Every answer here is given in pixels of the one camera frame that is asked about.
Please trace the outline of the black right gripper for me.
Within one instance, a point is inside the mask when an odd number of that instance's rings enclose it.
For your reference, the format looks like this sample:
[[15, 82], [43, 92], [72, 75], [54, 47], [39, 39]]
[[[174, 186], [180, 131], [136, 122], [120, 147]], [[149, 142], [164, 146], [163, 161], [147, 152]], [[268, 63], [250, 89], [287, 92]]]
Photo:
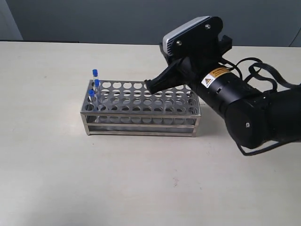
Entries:
[[159, 49], [169, 66], [156, 78], [144, 81], [151, 94], [184, 84], [195, 93], [200, 93], [201, 89], [208, 89], [214, 82], [215, 78], [210, 72], [219, 67], [218, 61], [196, 56], [174, 61], [173, 56], [163, 50], [162, 42], [159, 43]]

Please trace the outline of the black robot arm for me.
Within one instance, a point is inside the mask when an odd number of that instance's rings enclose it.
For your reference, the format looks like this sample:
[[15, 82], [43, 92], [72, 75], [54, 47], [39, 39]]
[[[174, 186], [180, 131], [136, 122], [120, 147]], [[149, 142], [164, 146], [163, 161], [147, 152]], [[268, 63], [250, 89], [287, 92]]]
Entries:
[[257, 59], [249, 77], [227, 68], [223, 54], [231, 45], [207, 44], [179, 56], [164, 54], [167, 68], [146, 80], [154, 94], [187, 85], [225, 121], [227, 131], [239, 149], [263, 153], [264, 143], [276, 148], [301, 139], [301, 87], [288, 83], [272, 66]]

